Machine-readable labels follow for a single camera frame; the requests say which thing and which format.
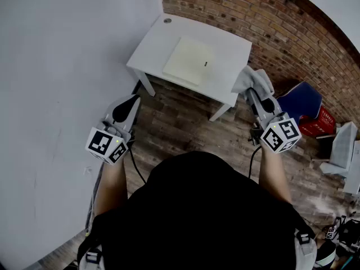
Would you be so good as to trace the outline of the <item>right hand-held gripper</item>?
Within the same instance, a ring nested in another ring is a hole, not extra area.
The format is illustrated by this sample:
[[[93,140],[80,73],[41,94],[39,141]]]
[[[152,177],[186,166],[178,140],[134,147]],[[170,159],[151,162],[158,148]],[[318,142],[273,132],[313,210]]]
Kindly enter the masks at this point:
[[[262,121],[263,125],[256,123],[256,127],[250,130],[254,146],[262,141],[275,154],[291,149],[302,137],[294,118],[282,112],[278,101],[273,96],[261,100],[254,89],[248,89],[246,94],[256,118],[266,120],[272,114],[277,115],[269,122]]]

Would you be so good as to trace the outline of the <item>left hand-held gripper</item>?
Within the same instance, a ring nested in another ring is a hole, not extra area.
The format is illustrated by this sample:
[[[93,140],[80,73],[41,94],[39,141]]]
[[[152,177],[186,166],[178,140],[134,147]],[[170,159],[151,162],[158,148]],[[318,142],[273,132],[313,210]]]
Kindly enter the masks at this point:
[[[113,102],[97,127],[92,127],[85,149],[109,165],[117,164],[128,152],[132,126],[137,117],[141,98],[131,94]]]

